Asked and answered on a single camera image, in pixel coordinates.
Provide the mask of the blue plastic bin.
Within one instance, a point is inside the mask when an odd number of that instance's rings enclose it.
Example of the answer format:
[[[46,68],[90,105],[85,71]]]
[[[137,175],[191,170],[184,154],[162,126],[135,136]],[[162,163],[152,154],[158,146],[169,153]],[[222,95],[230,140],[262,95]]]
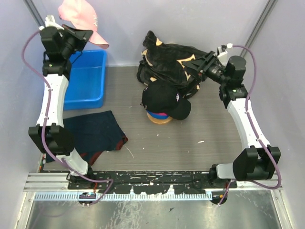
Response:
[[[94,109],[103,105],[107,53],[104,50],[76,52],[64,99],[64,110]]]

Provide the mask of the wooden hat stand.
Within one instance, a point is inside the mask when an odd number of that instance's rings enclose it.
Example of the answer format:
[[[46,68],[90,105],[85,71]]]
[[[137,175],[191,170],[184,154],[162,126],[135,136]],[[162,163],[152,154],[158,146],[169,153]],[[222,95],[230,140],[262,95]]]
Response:
[[[152,123],[157,124],[157,125],[165,125],[165,124],[171,122],[172,119],[173,119],[172,117],[169,117],[169,116],[162,116],[161,119],[160,118],[155,118],[151,114],[149,114],[148,112],[147,112],[147,116],[148,116],[148,119]]]

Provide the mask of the navy blue cloth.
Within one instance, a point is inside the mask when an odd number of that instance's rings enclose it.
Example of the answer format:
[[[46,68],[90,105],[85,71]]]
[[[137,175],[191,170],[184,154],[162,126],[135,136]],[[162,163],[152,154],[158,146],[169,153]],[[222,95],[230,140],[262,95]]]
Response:
[[[63,124],[73,134],[77,152],[90,166],[102,152],[120,150],[128,141],[112,111],[65,118]]]

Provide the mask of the blue cap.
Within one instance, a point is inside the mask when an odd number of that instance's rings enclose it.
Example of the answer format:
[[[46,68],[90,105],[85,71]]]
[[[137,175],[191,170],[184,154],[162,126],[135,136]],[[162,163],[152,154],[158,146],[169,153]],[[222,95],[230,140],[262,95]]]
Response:
[[[153,112],[150,112],[150,111],[147,111],[147,114],[149,114],[150,116],[151,116],[151,113],[153,113]],[[151,116],[151,117],[153,117],[153,116]],[[169,116],[168,116],[169,117]],[[167,118],[168,118],[167,117]],[[153,118],[155,118],[155,117],[153,117]],[[156,119],[158,119],[158,118],[156,118]],[[160,120],[164,120],[163,118],[162,119],[160,119]]]

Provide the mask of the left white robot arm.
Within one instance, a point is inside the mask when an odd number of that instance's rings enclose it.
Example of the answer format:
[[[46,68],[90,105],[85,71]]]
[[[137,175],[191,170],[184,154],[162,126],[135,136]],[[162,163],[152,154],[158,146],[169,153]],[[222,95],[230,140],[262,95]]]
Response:
[[[93,31],[62,25],[45,26],[37,33],[45,51],[42,72],[34,72],[44,81],[44,94],[39,118],[28,134],[43,154],[69,170],[73,181],[90,189],[95,185],[95,176],[77,152],[73,134],[64,127],[63,107],[72,67],[70,57],[83,51]]]

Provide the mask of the black cap white logo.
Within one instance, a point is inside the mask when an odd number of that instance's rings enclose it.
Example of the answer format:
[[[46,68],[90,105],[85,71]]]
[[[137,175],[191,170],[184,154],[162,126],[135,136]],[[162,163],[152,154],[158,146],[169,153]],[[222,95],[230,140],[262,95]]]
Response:
[[[165,114],[176,120],[186,119],[192,108],[173,85],[161,81],[154,81],[144,88],[141,105],[147,112]]]

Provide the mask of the pink cap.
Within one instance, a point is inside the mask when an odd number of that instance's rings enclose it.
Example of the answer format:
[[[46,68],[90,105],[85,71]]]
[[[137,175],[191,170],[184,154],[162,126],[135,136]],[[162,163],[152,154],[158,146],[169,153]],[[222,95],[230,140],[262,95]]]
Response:
[[[98,16],[86,0],[64,0],[58,7],[59,17],[70,21],[76,29],[92,30],[89,42],[102,49],[109,48],[108,42],[98,33]]]

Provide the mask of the magenta cap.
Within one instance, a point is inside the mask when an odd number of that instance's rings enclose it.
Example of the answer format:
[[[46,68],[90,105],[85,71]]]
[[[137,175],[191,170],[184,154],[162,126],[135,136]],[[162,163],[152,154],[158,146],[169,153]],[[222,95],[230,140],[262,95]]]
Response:
[[[158,118],[158,119],[166,119],[168,117],[165,113],[151,113],[151,116]]]

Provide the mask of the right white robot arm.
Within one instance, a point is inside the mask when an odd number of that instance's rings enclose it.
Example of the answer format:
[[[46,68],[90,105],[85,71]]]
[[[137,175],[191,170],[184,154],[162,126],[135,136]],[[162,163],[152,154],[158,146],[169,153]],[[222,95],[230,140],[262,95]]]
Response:
[[[182,65],[196,80],[210,78],[220,85],[219,97],[231,115],[242,143],[242,152],[232,162],[215,164],[210,169],[209,182],[221,187],[226,179],[256,182],[269,180],[278,172],[281,152],[262,133],[252,111],[247,89],[243,85],[246,60],[232,56],[226,65],[210,52],[195,60],[183,61]]]

